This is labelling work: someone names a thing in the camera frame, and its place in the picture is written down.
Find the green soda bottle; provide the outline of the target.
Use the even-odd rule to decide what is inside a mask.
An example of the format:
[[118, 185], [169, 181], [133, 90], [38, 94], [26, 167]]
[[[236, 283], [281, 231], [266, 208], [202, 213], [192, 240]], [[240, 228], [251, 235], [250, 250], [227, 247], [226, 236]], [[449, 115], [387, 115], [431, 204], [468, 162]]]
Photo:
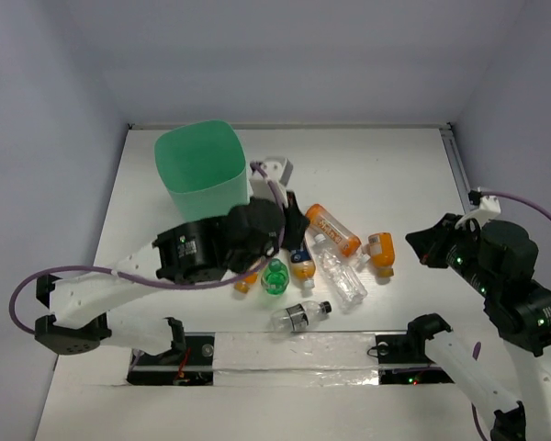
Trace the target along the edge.
[[261, 284], [267, 294], [282, 295], [289, 284], [287, 266], [278, 258], [271, 260], [262, 274]]

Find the large clear plastic bottle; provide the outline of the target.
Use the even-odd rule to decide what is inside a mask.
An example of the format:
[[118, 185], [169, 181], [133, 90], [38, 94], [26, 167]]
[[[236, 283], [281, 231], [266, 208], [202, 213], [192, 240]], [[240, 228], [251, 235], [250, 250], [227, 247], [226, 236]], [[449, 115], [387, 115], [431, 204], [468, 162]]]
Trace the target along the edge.
[[313, 256], [345, 311], [354, 309], [364, 301], [368, 295], [365, 286], [355, 271], [336, 254], [332, 241], [322, 233], [314, 237]]

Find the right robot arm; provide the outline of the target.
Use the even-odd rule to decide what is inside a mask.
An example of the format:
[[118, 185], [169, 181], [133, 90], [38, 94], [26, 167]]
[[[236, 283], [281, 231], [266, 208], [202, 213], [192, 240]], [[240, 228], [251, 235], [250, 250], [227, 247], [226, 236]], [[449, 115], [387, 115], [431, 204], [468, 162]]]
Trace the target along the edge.
[[551, 440], [551, 290], [534, 279], [538, 247], [521, 226], [445, 214], [407, 243], [423, 266], [455, 271], [483, 299], [520, 387], [513, 395], [492, 379], [437, 313], [408, 325], [406, 353], [429, 358], [463, 391], [492, 440]]

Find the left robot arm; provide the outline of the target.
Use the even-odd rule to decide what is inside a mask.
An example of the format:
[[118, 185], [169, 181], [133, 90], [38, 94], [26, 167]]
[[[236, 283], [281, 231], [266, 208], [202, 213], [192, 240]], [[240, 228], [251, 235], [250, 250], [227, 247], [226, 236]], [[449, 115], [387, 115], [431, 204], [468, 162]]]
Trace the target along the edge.
[[217, 288], [228, 273], [241, 278], [281, 249], [298, 247], [308, 227], [293, 192], [284, 204], [251, 198], [225, 215], [162, 232], [111, 268], [73, 278], [50, 271], [36, 283], [49, 312], [35, 321], [34, 337], [60, 356], [113, 345], [174, 363], [186, 352], [182, 322], [172, 312], [140, 318], [128, 304], [158, 291]]

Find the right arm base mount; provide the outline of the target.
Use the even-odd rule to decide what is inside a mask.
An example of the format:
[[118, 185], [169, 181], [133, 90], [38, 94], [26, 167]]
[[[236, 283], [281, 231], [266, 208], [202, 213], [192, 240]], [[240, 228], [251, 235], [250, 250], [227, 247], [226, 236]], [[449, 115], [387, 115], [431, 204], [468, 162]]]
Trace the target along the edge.
[[454, 382], [417, 349], [406, 334], [377, 334], [366, 354], [377, 362], [380, 385], [420, 386]]

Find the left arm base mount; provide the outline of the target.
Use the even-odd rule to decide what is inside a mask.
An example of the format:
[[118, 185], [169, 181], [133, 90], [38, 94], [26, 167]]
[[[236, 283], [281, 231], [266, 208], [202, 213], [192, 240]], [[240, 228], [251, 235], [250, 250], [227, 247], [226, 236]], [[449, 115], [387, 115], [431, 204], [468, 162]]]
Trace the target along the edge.
[[133, 386], [212, 386], [215, 334], [186, 334], [182, 355], [171, 352], [151, 356], [134, 350], [127, 382]]

